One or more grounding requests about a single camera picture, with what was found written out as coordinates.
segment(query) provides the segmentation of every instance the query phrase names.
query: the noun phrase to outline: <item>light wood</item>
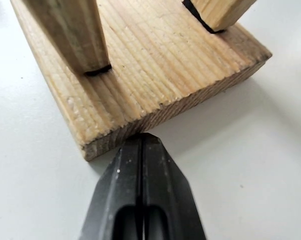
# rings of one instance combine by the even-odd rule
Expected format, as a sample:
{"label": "light wood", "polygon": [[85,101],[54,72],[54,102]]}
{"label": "light wood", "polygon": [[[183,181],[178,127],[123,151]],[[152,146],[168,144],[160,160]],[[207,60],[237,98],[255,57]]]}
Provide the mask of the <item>light wood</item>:
{"label": "light wood", "polygon": [[256,2],[256,0],[190,0],[201,19],[215,32],[225,30]]}
{"label": "light wood", "polygon": [[101,19],[94,0],[23,0],[51,43],[78,74],[109,66]]}
{"label": "light wood", "polygon": [[99,0],[113,69],[85,77],[66,67],[21,0],[12,3],[88,161],[244,81],[271,57],[238,24],[208,33],[180,1]]}

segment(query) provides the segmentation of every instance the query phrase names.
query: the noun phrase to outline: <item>wooden leg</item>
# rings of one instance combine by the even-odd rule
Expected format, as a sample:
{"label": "wooden leg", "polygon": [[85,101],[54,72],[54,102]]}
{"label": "wooden leg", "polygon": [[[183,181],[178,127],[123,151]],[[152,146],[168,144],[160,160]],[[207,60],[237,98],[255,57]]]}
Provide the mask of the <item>wooden leg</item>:
{"label": "wooden leg", "polygon": [[23,1],[74,73],[110,68],[96,0]]}
{"label": "wooden leg", "polygon": [[187,0],[214,31],[234,25],[256,0]]}

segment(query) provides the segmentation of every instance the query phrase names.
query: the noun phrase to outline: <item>black rubber strip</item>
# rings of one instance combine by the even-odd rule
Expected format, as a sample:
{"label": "black rubber strip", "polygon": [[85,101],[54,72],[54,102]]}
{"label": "black rubber strip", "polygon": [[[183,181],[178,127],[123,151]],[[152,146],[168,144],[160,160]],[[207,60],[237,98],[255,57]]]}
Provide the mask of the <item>black rubber strip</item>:
{"label": "black rubber strip", "polygon": [[209,31],[211,34],[220,34],[224,32],[225,30],[219,30],[219,31],[214,31],[213,29],[208,26],[203,19],[200,16],[200,13],[197,11],[196,7],[193,5],[191,0],[184,0],[182,2],[184,6],[190,11],[191,14],[203,25],[204,28],[206,28],[207,31]]}
{"label": "black rubber strip", "polygon": [[111,69],[112,69],[112,65],[109,64],[109,65],[104,66],[104,67],[102,67],[98,70],[95,70],[95,71],[87,71],[87,72],[85,72],[85,75],[88,76],[88,77],[94,77],[98,74],[106,73]]}

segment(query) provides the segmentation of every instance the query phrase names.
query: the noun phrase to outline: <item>wooden base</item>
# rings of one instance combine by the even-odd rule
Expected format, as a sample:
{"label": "wooden base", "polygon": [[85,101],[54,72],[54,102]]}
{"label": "wooden base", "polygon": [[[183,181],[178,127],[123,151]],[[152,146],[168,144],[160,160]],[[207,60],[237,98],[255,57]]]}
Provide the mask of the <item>wooden base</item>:
{"label": "wooden base", "polygon": [[210,34],[179,0],[98,0],[112,70],[72,73],[22,0],[27,41],[90,161],[256,72],[271,53],[240,25]]}

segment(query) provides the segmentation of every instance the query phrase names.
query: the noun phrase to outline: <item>white table surface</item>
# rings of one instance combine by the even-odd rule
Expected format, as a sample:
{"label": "white table surface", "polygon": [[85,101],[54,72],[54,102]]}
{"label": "white table surface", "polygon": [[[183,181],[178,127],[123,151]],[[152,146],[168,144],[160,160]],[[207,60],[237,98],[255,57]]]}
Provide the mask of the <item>white table surface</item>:
{"label": "white table surface", "polygon": [[[259,0],[240,22],[273,58],[150,132],[188,178],[209,240],[301,240],[301,0]],[[83,161],[0,0],[0,240],[76,240],[114,154]]]}

